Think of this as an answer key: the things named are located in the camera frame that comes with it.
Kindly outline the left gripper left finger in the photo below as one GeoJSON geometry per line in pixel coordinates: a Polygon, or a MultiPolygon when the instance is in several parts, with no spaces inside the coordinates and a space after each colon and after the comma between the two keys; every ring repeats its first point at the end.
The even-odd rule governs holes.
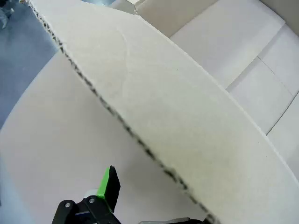
{"type": "Polygon", "coordinates": [[[95,195],[76,203],[61,201],[53,218],[54,224],[119,224],[114,215],[121,185],[114,166],[105,170],[95,195]]]}

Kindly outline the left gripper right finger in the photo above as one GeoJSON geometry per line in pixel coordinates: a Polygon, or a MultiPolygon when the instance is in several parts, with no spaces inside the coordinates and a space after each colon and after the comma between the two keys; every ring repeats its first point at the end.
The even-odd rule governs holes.
{"type": "Polygon", "coordinates": [[[167,221],[141,221],[139,224],[211,224],[210,221],[204,219],[203,221],[189,217],[175,218],[167,221]]]}

